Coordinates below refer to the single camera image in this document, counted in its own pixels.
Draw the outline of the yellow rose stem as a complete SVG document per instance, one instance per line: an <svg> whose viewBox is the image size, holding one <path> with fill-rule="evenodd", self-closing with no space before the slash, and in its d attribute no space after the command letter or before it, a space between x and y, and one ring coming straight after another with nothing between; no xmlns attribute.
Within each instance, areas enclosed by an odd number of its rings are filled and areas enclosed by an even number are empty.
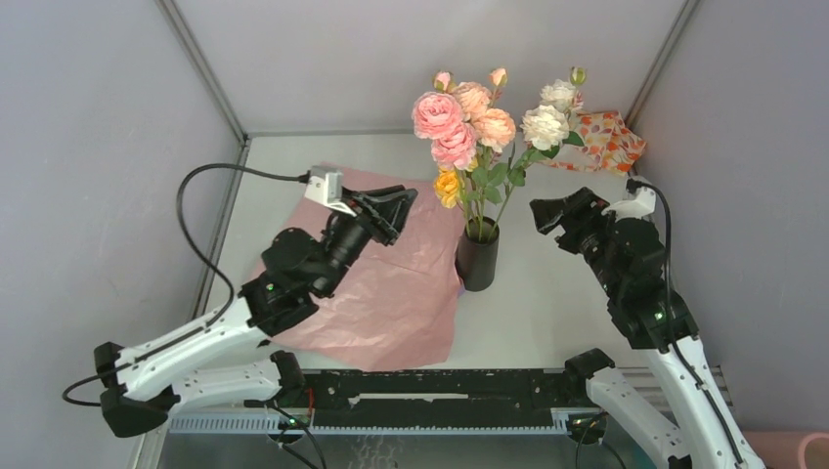
<svg viewBox="0 0 829 469"><path fill-rule="evenodd" d="M474 219L464 176L458 170L440 167L439 174L433 181L433 190L447 209L458 208L464 217L464 233L472 235Z"/></svg>

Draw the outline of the pink rose stem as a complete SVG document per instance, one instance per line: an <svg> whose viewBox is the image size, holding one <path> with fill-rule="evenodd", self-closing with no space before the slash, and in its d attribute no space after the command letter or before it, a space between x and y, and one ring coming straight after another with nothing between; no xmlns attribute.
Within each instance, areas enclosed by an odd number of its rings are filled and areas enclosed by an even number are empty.
<svg viewBox="0 0 829 469"><path fill-rule="evenodd" d="M477 166L478 136L472 120L492 102L492 92L477 82L457 84L444 70L434 75L432 87L414 102L414 134L430 142L438 168L458 170L464 176Z"/></svg>

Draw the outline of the white rose stem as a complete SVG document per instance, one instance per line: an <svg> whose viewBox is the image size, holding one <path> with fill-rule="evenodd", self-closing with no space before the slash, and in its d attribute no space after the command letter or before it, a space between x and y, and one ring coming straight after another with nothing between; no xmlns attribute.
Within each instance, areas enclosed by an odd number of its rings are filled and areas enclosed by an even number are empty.
<svg viewBox="0 0 829 469"><path fill-rule="evenodd" d="M503 178L503 200L495 217L494 226L487 240L495 236L505 207L512 194L526 184L526 172L534 164L552 161L565 146L583 147L584 138L575 131L575 115L583 109L581 91L587 81L587 70L572 66L564 79L555 79L544 85L539 92L539 103L524 112L520 122L520 137L525 149L515 156L516 144L512 145Z"/></svg>

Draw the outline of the peach rose stem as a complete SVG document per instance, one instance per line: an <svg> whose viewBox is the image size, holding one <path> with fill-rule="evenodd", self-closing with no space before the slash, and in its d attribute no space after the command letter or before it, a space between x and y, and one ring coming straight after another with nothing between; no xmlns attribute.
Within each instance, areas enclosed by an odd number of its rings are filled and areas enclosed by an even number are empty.
<svg viewBox="0 0 829 469"><path fill-rule="evenodd" d="M508 180L514 155L502 159L502 154L507 148L515 148L516 125L507 111L497 107L508 72L503 67L496 68L490 72L489 80L487 86L462 82L453 91L476 136L470 166L456 172L464 233L483 243L495 238L502 213L514 191Z"/></svg>

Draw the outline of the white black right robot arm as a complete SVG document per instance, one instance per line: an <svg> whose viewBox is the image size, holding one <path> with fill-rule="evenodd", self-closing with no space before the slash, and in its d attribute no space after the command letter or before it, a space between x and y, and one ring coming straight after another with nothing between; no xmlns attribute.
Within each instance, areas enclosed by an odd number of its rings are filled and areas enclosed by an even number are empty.
<svg viewBox="0 0 829 469"><path fill-rule="evenodd" d="M698 325L671 281L671 230L650 215L663 193L637 181L630 198L611 203L588 188L556 199L533 199L537 231L555 229L558 247L580 255L608 298L611 320L656 379L671 418L594 348L564 364L566 397L592 404L618 422L658 468L762 468L712 373Z"/></svg>

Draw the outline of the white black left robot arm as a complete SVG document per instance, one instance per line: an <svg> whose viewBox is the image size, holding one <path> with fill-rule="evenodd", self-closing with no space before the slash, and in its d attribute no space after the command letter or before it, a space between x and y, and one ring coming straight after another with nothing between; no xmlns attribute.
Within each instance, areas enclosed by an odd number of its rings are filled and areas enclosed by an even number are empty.
<svg viewBox="0 0 829 469"><path fill-rule="evenodd" d="M371 241L391 245L398 239L416 197L415 189L402 186L347 192L345 209L332 211L322 238L298 228L278 233L261 255L263 272L226 309L156 343L99 346L96 367L106 375L102 413L115 436L129 438L160 425L167 411L158 397L185 372L233 346L261 345L314 315L316 299L332 297Z"/></svg>

